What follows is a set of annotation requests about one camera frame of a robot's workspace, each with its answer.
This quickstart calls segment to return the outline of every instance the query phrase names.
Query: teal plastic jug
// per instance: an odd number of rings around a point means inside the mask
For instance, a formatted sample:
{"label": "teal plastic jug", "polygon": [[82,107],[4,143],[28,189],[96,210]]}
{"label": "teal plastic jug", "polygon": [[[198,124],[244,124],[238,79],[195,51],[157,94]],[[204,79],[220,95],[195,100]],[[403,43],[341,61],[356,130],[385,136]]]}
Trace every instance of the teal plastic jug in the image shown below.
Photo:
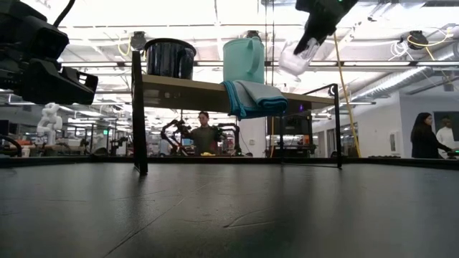
{"label": "teal plastic jug", "polygon": [[223,46],[223,80],[265,83],[265,47],[259,38],[235,39]]}

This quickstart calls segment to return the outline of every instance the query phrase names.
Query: exposed pipe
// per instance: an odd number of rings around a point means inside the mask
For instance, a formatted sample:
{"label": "exposed pipe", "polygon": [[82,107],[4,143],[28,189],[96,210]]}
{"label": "exposed pipe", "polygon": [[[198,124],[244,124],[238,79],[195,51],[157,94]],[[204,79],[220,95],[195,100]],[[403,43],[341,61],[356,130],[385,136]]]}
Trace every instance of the exposed pipe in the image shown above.
{"label": "exposed pipe", "polygon": [[[453,60],[453,45],[449,44],[436,51],[434,56],[438,61]],[[430,57],[424,57],[421,61],[431,61],[431,59]],[[420,82],[434,73],[435,71],[432,67],[418,67],[405,72],[395,72],[356,92],[352,100],[360,100],[363,97],[382,97],[413,83]]]}

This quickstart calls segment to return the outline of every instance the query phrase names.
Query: black table surface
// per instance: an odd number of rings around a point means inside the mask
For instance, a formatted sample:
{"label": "black table surface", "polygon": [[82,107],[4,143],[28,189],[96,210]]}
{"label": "black table surface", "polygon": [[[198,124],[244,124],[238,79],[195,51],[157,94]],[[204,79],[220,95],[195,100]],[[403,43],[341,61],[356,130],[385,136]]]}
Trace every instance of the black table surface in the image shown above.
{"label": "black table surface", "polygon": [[459,257],[459,172],[0,169],[0,257]]}

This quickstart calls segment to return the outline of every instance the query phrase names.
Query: teal cloth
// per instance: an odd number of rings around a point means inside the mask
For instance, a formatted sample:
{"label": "teal cloth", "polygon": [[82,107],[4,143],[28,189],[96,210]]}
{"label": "teal cloth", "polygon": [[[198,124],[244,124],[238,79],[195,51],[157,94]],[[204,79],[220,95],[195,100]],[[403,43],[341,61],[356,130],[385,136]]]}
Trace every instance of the teal cloth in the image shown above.
{"label": "teal cloth", "polygon": [[239,120],[279,115],[287,110],[288,100],[269,85],[246,81],[224,81],[231,110]]}

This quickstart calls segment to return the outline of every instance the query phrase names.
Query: dark shirt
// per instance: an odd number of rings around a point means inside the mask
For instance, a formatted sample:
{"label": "dark shirt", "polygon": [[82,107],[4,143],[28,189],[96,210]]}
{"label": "dark shirt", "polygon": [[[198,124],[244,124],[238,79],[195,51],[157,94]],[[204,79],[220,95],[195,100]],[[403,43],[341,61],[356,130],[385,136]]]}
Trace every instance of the dark shirt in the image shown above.
{"label": "dark shirt", "polygon": [[202,153],[208,152],[216,153],[215,134],[217,131],[212,130],[210,126],[196,128],[191,132],[191,139],[193,140],[195,149],[194,153],[196,156],[200,156]]}
{"label": "dark shirt", "polygon": [[450,148],[439,143],[435,134],[430,130],[413,137],[411,156],[413,158],[439,158],[438,149],[451,151]]}

